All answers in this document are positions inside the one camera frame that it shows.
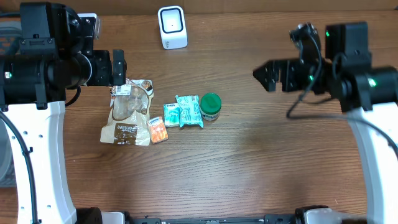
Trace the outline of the beige bread bag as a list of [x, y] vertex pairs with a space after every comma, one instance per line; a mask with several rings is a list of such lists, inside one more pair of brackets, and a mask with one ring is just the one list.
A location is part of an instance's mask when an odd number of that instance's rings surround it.
[[150, 104], [154, 97], [151, 80], [130, 80], [110, 89], [108, 122], [102, 127], [100, 142], [117, 145], [148, 146]]

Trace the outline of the green lid jar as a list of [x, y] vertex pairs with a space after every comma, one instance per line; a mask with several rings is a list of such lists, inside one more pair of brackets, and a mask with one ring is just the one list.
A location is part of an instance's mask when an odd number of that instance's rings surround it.
[[216, 93], [207, 93], [200, 100], [201, 116], [207, 121], [214, 121], [220, 115], [222, 102]]

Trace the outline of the orange white packet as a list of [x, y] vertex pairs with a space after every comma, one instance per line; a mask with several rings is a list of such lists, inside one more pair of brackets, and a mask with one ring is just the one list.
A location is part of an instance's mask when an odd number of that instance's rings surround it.
[[168, 140], [169, 136], [161, 116], [152, 118], [147, 122], [150, 139], [153, 144]]

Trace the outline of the teal white snack packet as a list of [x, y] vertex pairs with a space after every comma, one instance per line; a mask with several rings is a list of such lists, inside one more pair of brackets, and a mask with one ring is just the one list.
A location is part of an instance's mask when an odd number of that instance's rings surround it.
[[199, 125], [203, 128], [198, 95], [175, 96], [180, 107], [179, 126]]

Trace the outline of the small teal packet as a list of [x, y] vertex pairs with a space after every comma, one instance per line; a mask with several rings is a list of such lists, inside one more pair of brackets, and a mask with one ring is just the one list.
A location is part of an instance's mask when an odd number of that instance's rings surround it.
[[180, 107], [178, 103], [164, 104], [164, 124], [166, 127], [177, 127], [180, 122]]

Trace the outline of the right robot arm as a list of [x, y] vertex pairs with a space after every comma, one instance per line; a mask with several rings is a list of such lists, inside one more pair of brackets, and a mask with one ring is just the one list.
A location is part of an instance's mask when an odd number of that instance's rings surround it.
[[361, 217], [325, 205], [297, 208], [290, 223], [397, 222], [397, 70], [372, 66], [366, 22], [330, 24], [321, 41], [311, 23], [291, 30], [297, 58], [268, 60], [253, 71], [266, 91], [328, 93], [340, 102], [338, 120], [349, 123], [358, 145], [367, 195]]

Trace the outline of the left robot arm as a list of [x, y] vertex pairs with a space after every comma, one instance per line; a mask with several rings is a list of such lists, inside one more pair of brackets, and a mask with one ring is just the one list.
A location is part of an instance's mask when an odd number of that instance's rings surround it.
[[67, 90], [123, 85], [121, 49], [96, 50], [94, 13], [51, 2], [23, 2], [17, 51], [1, 56], [1, 120], [11, 143], [19, 223], [124, 223], [123, 212], [76, 208], [63, 150]]

